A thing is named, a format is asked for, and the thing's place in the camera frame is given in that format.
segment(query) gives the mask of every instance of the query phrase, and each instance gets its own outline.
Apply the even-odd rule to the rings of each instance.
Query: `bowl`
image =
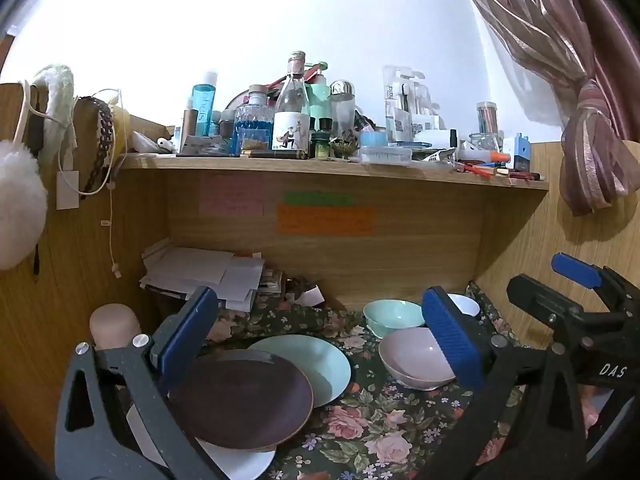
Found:
[[[380,342],[378,352],[386,369],[403,386],[434,390],[455,378],[428,328],[395,330]]]
[[[424,325],[422,307],[411,301],[377,300],[367,303],[364,317],[369,330],[378,339],[400,329]]]
[[[475,300],[468,298],[467,296],[462,296],[462,294],[448,294],[451,298],[451,301],[456,304],[456,307],[462,314],[467,314],[468,316],[475,317],[480,314],[480,305]]]

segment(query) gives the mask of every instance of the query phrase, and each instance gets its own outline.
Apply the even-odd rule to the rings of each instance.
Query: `white wall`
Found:
[[[489,78],[491,101],[498,106],[498,128],[505,137],[517,132],[530,142],[562,137],[562,119],[551,85],[514,62],[472,0]]]
[[[132,113],[174,124],[203,70],[220,70],[222,109],[250,84],[283,75],[297,49],[329,64],[329,82],[351,80],[377,123],[384,64],[424,72],[447,126],[461,132],[478,129],[476,102],[498,100],[469,0],[42,0],[1,79],[64,62],[80,95],[121,87]]]

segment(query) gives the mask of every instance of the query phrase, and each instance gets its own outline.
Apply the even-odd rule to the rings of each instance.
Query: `blue liquid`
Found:
[[[196,137],[206,137],[209,134],[216,87],[208,84],[195,85],[191,94],[193,96],[193,108],[198,111]]]
[[[235,156],[240,155],[243,149],[242,145],[254,140],[255,143],[262,142],[264,147],[252,147],[254,150],[270,150],[271,140],[273,139],[273,123],[269,121],[236,121],[234,123],[234,136],[232,139],[232,153]]]

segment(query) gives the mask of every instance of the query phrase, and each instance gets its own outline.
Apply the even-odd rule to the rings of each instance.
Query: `blue clamp pad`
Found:
[[[150,356],[160,373],[161,391],[170,391],[184,379],[217,318],[218,297],[211,288],[202,286],[178,314],[164,320],[154,334]]]
[[[551,259],[551,268],[584,288],[595,288],[602,285],[602,277],[597,267],[590,266],[568,254],[556,254]]]
[[[422,296],[422,316],[458,384],[473,389],[484,386],[486,357],[479,347],[478,322],[462,314],[439,286],[428,288]]]

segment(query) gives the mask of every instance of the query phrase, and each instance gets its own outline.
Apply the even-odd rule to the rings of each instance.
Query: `green sticky note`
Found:
[[[286,205],[350,207],[353,205],[353,195],[324,191],[285,191],[284,203]]]

